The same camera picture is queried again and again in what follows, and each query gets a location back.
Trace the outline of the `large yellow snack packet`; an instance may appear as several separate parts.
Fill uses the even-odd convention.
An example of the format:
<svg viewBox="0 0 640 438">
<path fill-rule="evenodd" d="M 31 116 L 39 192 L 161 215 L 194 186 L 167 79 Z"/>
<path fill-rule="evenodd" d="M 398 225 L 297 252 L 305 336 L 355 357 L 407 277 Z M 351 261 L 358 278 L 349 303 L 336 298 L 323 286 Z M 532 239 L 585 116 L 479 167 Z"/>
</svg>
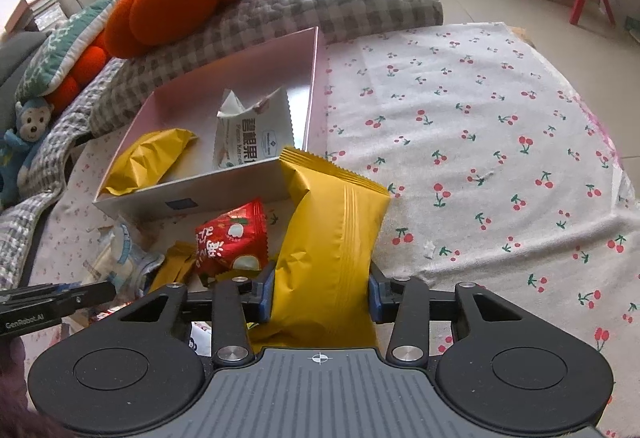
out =
<svg viewBox="0 0 640 438">
<path fill-rule="evenodd" d="M 390 194 L 292 147 L 280 165 L 295 209 L 274 268 L 270 317 L 250 329 L 250 343 L 255 350 L 376 346 L 369 270 Z"/>
</svg>

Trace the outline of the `red snack packet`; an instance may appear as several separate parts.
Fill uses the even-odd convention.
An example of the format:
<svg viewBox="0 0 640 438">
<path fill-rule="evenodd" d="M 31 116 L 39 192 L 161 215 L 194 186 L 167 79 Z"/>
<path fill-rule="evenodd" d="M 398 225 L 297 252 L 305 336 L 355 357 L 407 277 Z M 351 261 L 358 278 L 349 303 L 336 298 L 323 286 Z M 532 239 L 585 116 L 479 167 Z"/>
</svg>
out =
<svg viewBox="0 0 640 438">
<path fill-rule="evenodd" d="M 268 265 L 264 205 L 254 199 L 195 229 L 196 268 L 206 277 L 231 270 L 259 271 Z"/>
</svg>

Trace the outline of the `grey checked blanket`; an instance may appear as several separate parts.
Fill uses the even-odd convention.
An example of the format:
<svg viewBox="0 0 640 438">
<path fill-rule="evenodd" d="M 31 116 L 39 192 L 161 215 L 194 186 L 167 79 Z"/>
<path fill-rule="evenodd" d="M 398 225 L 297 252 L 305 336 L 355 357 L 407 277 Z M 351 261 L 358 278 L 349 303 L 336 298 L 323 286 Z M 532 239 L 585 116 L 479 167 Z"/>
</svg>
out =
<svg viewBox="0 0 640 438">
<path fill-rule="evenodd" d="M 26 177 L 26 198 L 1 213 L 1 288 L 17 287 L 42 213 L 62 195 L 65 164 L 75 141 L 90 133 L 94 105 L 108 91 L 122 59 L 112 59 L 54 122 Z"/>
</svg>

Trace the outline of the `small yellow snack packet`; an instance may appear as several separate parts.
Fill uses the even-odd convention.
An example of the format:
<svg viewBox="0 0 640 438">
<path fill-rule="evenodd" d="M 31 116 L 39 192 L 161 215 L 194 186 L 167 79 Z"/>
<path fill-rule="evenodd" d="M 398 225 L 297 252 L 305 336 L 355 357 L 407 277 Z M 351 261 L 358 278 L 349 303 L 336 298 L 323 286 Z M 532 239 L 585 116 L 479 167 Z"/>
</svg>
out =
<svg viewBox="0 0 640 438">
<path fill-rule="evenodd" d="M 169 247 L 163 264 L 153 278 L 149 292 L 154 292 L 169 283 L 188 284 L 196 261 L 196 245 L 177 241 Z"/>
</svg>

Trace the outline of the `white blue snack wrapper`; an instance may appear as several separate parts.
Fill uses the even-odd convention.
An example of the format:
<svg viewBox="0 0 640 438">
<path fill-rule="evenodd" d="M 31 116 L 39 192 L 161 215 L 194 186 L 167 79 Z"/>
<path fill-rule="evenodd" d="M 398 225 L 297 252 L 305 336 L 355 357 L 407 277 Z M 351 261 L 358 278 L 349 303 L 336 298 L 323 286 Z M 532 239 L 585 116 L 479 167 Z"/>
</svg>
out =
<svg viewBox="0 0 640 438">
<path fill-rule="evenodd" d="M 86 267 L 81 283 L 107 281 L 125 301 L 142 297 L 165 262 L 164 254 L 145 250 L 143 243 L 140 230 L 119 218 L 101 231 L 96 257 Z"/>
</svg>

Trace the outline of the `white nut snack packet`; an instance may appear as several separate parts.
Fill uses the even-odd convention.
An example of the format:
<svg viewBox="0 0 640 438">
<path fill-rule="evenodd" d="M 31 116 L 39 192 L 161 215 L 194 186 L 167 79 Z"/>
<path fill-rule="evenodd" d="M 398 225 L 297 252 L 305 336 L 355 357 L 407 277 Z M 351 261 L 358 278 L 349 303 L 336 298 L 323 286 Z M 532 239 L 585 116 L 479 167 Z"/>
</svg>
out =
<svg viewBox="0 0 640 438">
<path fill-rule="evenodd" d="M 279 87 L 245 107 L 234 91 L 225 90 L 217 112 L 213 163 L 216 169 L 277 158 L 294 143 L 288 92 Z"/>
</svg>

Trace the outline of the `pink cardboard box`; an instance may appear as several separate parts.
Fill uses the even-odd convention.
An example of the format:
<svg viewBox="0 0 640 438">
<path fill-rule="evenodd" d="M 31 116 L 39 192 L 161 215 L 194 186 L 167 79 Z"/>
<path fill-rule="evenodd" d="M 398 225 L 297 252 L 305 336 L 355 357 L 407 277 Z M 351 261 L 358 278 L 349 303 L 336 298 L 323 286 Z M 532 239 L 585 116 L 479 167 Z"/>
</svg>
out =
<svg viewBox="0 0 640 438">
<path fill-rule="evenodd" d="M 254 198 L 284 200 L 279 154 L 326 152 L 326 47 L 317 28 L 252 46 L 158 87 L 118 147 L 183 128 L 195 136 L 160 182 L 93 204 L 108 216 L 152 221 L 228 211 Z"/>
</svg>

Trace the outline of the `cherry print tablecloth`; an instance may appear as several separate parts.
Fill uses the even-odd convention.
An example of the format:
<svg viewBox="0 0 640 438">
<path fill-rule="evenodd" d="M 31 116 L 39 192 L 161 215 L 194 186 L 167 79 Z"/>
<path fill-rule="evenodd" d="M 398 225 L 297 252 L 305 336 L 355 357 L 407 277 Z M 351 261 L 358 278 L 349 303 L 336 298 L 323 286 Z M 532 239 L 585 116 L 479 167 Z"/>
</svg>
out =
<svg viewBox="0 0 640 438">
<path fill-rule="evenodd" d="M 326 152 L 286 147 L 390 194 L 371 263 L 392 281 L 395 321 L 372 321 L 376 346 L 255 350 L 262 270 L 206 277 L 194 264 L 188 284 L 116 295 L 103 322 L 81 313 L 69 338 L 28 336 L 35 402 L 86 414 L 89 434 L 113 425 L 73 369 L 121 380 L 151 369 L 150 350 L 167 363 L 162 384 L 133 380 L 120 407 L 175 403 L 196 418 L 191 436 L 450 436 L 437 408 L 476 434 L 637 436 L 639 200 L 572 85 L 503 24 L 324 46 Z M 236 209 L 137 221 L 95 207 L 132 120 L 70 149 L 32 283 L 82 284 L 119 218 L 165 255 Z"/>
</svg>

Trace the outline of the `yellow snack packet in box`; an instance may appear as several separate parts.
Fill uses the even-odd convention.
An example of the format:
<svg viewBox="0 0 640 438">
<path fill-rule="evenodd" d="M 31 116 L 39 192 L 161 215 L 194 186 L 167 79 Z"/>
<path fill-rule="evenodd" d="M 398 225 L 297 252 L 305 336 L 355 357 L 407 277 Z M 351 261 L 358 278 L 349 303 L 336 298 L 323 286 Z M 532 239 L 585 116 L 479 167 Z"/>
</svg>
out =
<svg viewBox="0 0 640 438">
<path fill-rule="evenodd" d="M 115 159 L 100 194 L 122 197 L 157 185 L 196 139 L 193 132 L 176 127 L 140 136 Z"/>
</svg>

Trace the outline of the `blue monkey plush toy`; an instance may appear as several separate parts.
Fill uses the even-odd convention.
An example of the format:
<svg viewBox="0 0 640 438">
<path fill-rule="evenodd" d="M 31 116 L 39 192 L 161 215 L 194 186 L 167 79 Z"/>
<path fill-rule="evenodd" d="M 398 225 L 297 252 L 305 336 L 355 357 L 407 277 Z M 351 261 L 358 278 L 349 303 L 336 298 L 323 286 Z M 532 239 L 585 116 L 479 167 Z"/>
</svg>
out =
<svg viewBox="0 0 640 438">
<path fill-rule="evenodd" d="M 43 139 L 49 134 L 53 106 L 41 97 L 15 104 L 15 127 L 1 142 L 1 210 L 15 205 Z"/>
</svg>

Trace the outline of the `small orange plush cushion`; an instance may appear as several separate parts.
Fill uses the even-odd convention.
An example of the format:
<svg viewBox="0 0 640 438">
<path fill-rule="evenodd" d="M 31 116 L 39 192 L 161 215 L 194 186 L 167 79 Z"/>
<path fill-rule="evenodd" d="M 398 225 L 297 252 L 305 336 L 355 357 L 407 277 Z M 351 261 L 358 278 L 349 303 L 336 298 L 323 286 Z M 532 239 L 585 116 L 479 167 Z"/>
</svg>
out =
<svg viewBox="0 0 640 438">
<path fill-rule="evenodd" d="M 79 56 L 60 86 L 46 96 L 47 102 L 53 106 L 52 114 L 58 117 L 70 106 L 111 58 L 111 54 L 106 49 L 104 32 L 101 32 Z"/>
</svg>

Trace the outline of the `grey sofa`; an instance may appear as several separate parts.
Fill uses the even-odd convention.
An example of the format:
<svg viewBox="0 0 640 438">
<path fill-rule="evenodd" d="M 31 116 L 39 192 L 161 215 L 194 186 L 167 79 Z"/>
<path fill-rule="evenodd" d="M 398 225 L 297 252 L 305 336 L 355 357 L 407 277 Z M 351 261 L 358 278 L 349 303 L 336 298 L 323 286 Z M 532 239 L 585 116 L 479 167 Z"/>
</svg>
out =
<svg viewBox="0 0 640 438">
<path fill-rule="evenodd" d="M 15 124 L 15 92 L 18 83 L 34 57 L 36 50 L 47 39 L 42 32 L 22 31 L 1 43 L 0 50 L 0 128 L 6 132 Z"/>
</svg>

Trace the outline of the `green leaf pattern cushion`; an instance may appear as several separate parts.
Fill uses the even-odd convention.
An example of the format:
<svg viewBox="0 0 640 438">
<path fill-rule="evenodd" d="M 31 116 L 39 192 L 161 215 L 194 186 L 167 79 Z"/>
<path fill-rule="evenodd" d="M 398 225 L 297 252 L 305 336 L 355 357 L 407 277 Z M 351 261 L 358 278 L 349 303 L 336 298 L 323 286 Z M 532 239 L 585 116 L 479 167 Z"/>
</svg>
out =
<svg viewBox="0 0 640 438">
<path fill-rule="evenodd" d="M 53 93 L 104 30 L 118 0 L 97 0 L 54 29 L 36 50 L 15 92 L 18 102 Z"/>
</svg>

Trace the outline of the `grey checked pillow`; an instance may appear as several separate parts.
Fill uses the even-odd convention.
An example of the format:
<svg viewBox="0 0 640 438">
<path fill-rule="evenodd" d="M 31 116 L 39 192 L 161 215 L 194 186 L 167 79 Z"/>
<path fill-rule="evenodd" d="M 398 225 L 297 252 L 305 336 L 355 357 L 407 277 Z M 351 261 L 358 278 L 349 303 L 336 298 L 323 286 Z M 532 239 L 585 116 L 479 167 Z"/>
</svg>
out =
<svg viewBox="0 0 640 438">
<path fill-rule="evenodd" d="M 440 26 L 440 0 L 242 0 L 185 39 L 111 64 L 91 108 L 89 129 L 101 136 L 128 124 L 149 94 L 209 62 L 285 34 L 319 28 L 326 42 Z"/>
</svg>

